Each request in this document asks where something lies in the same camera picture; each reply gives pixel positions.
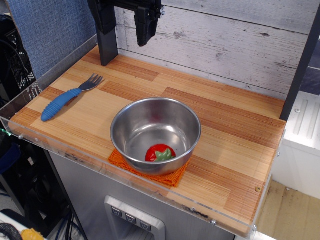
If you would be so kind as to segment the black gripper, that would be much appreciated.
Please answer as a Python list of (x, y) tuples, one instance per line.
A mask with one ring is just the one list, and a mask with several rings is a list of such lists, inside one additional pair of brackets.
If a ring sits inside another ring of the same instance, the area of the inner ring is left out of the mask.
[(158, 18), (164, 14), (161, 0), (88, 0), (98, 30), (106, 35), (117, 25), (115, 8), (134, 11), (137, 44), (145, 46), (155, 36)]

